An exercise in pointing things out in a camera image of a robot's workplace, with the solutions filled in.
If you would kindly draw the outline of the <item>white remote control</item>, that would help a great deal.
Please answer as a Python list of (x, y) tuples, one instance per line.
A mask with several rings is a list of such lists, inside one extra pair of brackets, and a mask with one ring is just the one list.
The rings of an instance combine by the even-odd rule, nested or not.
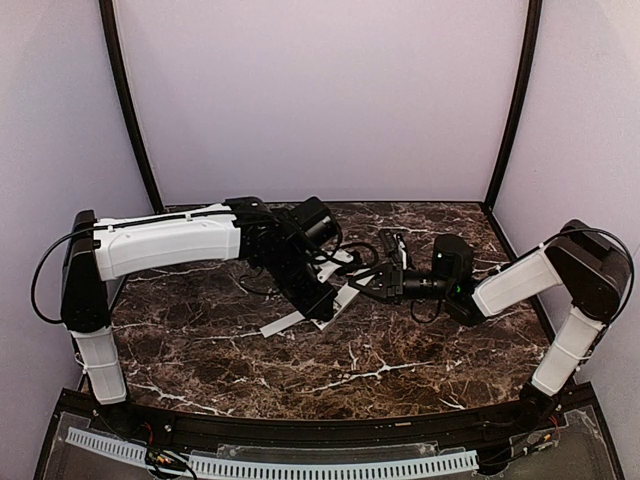
[(338, 290), (338, 294), (333, 302), (333, 316), (330, 320), (312, 319), (311, 322), (319, 329), (326, 329), (356, 298), (359, 291), (348, 284)]

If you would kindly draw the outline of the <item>white battery cover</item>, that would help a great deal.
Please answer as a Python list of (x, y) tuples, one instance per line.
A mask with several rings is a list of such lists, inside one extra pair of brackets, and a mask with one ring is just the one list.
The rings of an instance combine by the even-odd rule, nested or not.
[(276, 335), (304, 320), (304, 316), (299, 312), (288, 314), (268, 325), (260, 328), (260, 332), (264, 338)]

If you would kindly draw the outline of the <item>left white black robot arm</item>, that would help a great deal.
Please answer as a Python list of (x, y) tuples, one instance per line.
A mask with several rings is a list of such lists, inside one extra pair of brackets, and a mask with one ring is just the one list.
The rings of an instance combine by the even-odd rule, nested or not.
[(200, 209), (136, 219), (77, 214), (63, 261), (60, 316), (74, 339), (91, 392), (101, 405), (126, 401), (106, 284), (143, 270), (208, 260), (242, 260), (264, 269), (277, 290), (306, 319), (334, 315), (337, 292), (320, 280), (316, 260), (340, 228), (326, 204), (311, 197), (293, 208), (271, 208), (257, 197), (228, 199)]

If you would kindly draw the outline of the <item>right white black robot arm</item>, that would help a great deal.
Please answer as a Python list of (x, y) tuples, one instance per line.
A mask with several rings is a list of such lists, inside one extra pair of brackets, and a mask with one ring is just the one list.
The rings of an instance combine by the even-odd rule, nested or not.
[(383, 238), (389, 262), (348, 282), (381, 303), (434, 300), (438, 312), (472, 327), (547, 290), (566, 290), (568, 314), (519, 394), (511, 421), (522, 428), (533, 429), (552, 415), (567, 381), (626, 308), (635, 282), (633, 257), (626, 245), (577, 219), (483, 279), (474, 278), (474, 252), (460, 236), (435, 238), (428, 271), (412, 267), (400, 235), (386, 232)]

